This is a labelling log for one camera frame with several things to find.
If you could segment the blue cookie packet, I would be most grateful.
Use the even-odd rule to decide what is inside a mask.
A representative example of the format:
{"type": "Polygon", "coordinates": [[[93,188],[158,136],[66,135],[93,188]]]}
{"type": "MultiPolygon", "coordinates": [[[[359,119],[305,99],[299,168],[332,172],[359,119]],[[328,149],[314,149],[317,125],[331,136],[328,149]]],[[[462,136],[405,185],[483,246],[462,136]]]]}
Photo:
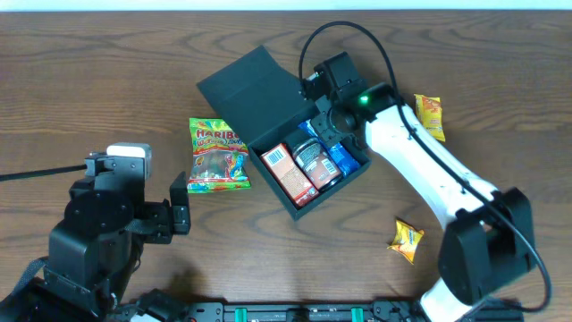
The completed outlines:
{"type": "Polygon", "coordinates": [[[354,173],[361,164],[340,144],[336,143],[332,147],[327,147],[323,140],[321,140],[311,125],[310,120],[305,120],[298,125],[298,128],[313,138],[317,138],[318,142],[327,150],[329,156],[334,163],[340,168],[345,177],[354,173]]]}

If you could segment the brown Pringles can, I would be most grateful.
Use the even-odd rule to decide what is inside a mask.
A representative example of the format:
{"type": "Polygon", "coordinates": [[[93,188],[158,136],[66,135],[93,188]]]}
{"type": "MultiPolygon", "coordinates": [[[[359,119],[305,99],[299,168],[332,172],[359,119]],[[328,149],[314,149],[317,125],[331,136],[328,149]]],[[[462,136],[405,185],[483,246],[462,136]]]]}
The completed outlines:
{"type": "Polygon", "coordinates": [[[320,191],[327,191],[343,178],[340,168],[317,138],[309,138],[293,149],[293,157],[305,176],[320,191]]]}

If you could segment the black gift box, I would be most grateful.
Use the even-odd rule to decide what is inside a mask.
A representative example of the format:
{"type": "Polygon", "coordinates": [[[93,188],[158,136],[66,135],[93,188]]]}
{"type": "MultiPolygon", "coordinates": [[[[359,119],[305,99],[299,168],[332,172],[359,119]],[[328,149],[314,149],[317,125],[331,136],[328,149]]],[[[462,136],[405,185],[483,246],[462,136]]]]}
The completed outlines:
{"type": "Polygon", "coordinates": [[[298,125],[318,116],[314,103],[299,94],[299,79],[283,69],[260,46],[197,84],[208,104],[246,143],[250,160],[284,208],[297,221],[365,173],[371,158],[351,139],[341,142],[359,168],[304,207],[293,203],[263,162],[262,155],[280,143],[301,138],[298,125]]]}

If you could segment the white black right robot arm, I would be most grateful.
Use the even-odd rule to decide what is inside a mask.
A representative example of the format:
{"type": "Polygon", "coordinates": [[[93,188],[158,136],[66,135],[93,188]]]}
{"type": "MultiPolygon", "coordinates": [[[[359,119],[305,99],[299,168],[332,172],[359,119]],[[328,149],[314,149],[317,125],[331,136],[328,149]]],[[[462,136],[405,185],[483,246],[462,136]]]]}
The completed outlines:
{"type": "Polygon", "coordinates": [[[321,139],[332,144],[362,131],[365,144],[399,171],[442,226],[440,278],[419,301],[426,320],[459,321],[487,304],[526,312],[491,296],[543,267],[531,205],[520,190],[499,191],[462,165],[387,84],[304,80],[302,94],[322,110],[315,122],[321,139]]]}

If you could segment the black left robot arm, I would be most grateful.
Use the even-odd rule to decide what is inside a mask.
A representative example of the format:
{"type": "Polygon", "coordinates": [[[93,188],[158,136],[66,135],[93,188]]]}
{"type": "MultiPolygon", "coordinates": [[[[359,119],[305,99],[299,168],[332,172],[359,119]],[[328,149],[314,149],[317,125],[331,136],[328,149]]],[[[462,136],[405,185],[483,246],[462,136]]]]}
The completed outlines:
{"type": "Polygon", "coordinates": [[[184,174],[169,199],[147,202],[145,183],[96,178],[70,189],[63,220],[49,234],[48,254],[29,263],[1,302],[3,321],[130,321],[146,304],[122,297],[139,268],[145,244],[169,244],[190,230],[184,174]]]}

